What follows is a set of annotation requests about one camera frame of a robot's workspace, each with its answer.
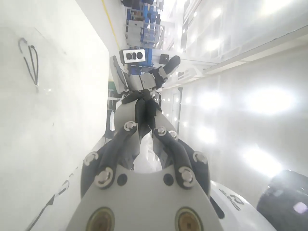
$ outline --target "yellow floor line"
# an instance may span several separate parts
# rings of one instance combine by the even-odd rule
[[[113,29],[113,26],[112,26],[112,23],[111,23],[111,19],[110,19],[110,17],[109,17],[108,11],[107,11],[105,1],[104,1],[104,0],[101,0],[101,1],[102,1],[102,3],[103,3],[104,10],[105,10],[106,15],[107,15],[107,17],[108,17],[109,24],[110,24],[110,27],[111,27],[113,36],[115,37],[116,44],[117,44],[117,46],[118,46],[118,49],[120,50],[121,48],[120,48],[120,45],[119,45],[118,40],[117,40],[117,38],[116,38],[116,34],[115,34],[114,29]]]

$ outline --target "wire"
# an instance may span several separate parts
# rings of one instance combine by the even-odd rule
[[[28,44],[28,42],[27,42],[24,38],[20,38],[20,39],[18,40],[18,48],[19,48],[20,53],[23,55],[23,59],[24,59],[24,61],[25,61],[25,63],[26,63],[28,72],[29,72],[29,74],[30,74],[30,77],[31,77],[33,83],[34,83],[36,86],[38,86],[38,82],[39,82],[39,79],[38,79],[38,78],[39,78],[39,73],[38,73],[38,72],[39,72],[39,67],[38,67],[38,66],[39,66],[39,61],[38,61],[38,60],[39,60],[39,57],[38,57],[38,53],[37,53],[37,51],[36,51],[36,49],[35,49],[35,47],[34,47],[33,45],[31,45],[31,46],[28,45],[28,50],[29,50],[29,53],[30,53],[32,69],[33,69],[33,73],[34,73],[34,78],[33,78],[32,73],[31,73],[31,70],[30,70],[30,67],[29,67],[29,64],[28,64],[28,61],[27,61],[27,59],[25,58],[25,56],[24,56],[24,54],[23,54],[23,52],[22,52],[22,49],[21,49],[21,46],[20,46],[21,42],[24,42],[25,44]],[[36,71],[35,71],[35,66],[34,66],[34,62],[33,62],[33,56],[32,56],[31,49],[33,49],[34,52],[35,52],[35,57],[36,57]]]

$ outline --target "camera lens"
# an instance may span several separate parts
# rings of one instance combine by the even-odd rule
[[[127,58],[128,60],[131,60],[131,59],[133,58],[133,56],[132,56],[131,53],[127,53],[127,54],[126,54],[126,58]]]
[[[137,53],[137,58],[140,60],[140,59],[142,59],[142,57],[143,57],[142,53],[141,53],[141,52],[138,52],[138,53]]]

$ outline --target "screw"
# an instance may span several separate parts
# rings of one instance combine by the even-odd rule
[[[98,159],[98,154],[97,154],[97,152],[91,152],[91,153],[89,153],[86,157],[85,157],[85,159],[83,160],[83,162],[84,162],[84,164],[86,165],[86,166],[89,166],[90,165],[90,163],[94,160],[94,159]]]
[[[165,129],[165,127],[161,126],[157,129],[158,135],[159,136],[164,136],[167,133],[167,130]]]
[[[191,182],[193,175],[191,174],[191,172],[189,170],[185,170],[182,173],[182,178],[183,178],[183,181],[185,181],[185,182]]]
[[[208,160],[206,156],[201,153],[201,152],[194,152],[192,158],[194,159],[195,162],[203,162],[204,164],[207,164]]]
[[[106,167],[105,170],[95,176],[95,184],[100,188],[104,188],[111,182],[112,176],[113,170],[110,167]]]
[[[169,133],[175,140],[178,139],[177,133],[174,130],[170,130]]]
[[[180,167],[179,172],[183,179],[183,185],[186,188],[191,188],[196,183],[196,177],[194,172],[189,167]]]
[[[125,129],[126,131],[130,131],[130,130],[132,130],[135,126],[136,126],[136,123],[135,123],[135,122],[129,121],[129,122],[126,122],[126,123],[124,124],[124,129]]]

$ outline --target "gray metal plate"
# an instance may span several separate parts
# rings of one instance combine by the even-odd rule
[[[117,178],[123,173],[128,181],[124,186],[119,186]],[[163,181],[166,173],[174,178],[172,186],[167,186]],[[85,231],[90,216],[101,207],[109,207],[114,213],[115,231],[176,230],[175,216],[182,207],[189,207],[199,215],[203,230],[223,230],[199,184],[190,190],[179,187],[173,165],[151,174],[135,173],[118,165],[114,184],[110,188],[101,190],[91,185],[66,231]]]

